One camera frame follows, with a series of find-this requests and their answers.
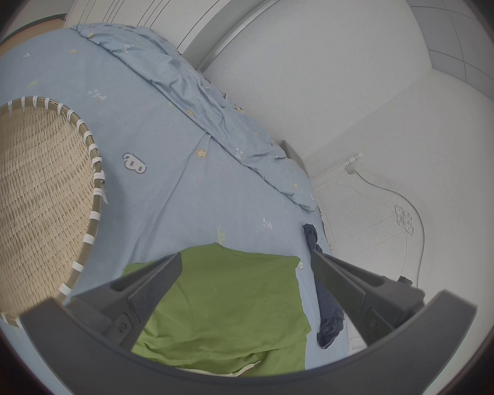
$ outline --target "wooden floor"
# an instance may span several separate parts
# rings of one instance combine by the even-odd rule
[[[50,30],[58,30],[62,27],[64,27],[64,21],[62,19],[53,19],[52,21],[39,23],[38,25],[27,28],[18,34],[13,35],[5,43],[0,45],[0,57],[6,54],[10,49],[13,49],[18,44],[21,44],[28,39],[30,40],[31,38],[45,34]]]

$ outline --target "bed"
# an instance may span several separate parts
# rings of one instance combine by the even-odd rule
[[[56,30],[0,59],[0,106],[31,95],[79,113],[103,158],[107,203],[71,295],[119,277],[128,264],[213,242],[294,255],[304,265],[296,277],[312,329],[306,368],[348,355],[346,330],[327,350],[316,342],[320,316],[303,224],[314,224],[318,244],[331,252],[309,179],[175,47],[145,27]],[[40,363],[25,334],[14,338],[1,326],[24,361]]]

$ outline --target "woven bamboo surface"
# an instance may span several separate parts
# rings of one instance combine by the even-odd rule
[[[0,315],[13,325],[47,297],[62,301],[63,283],[75,285],[91,250],[83,239],[99,223],[94,188],[104,181],[93,180],[99,153],[89,151],[86,125],[48,98],[35,108],[33,98],[0,108]]]

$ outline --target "bamboo basket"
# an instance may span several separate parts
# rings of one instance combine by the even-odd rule
[[[63,302],[92,250],[105,175],[92,132],[37,96],[0,107],[0,316]]]

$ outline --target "green garment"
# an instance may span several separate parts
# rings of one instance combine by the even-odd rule
[[[268,376],[305,368],[311,331],[302,309],[296,256],[244,253],[217,243],[181,252],[183,272],[132,349],[185,369]],[[146,264],[125,268],[123,275]]]

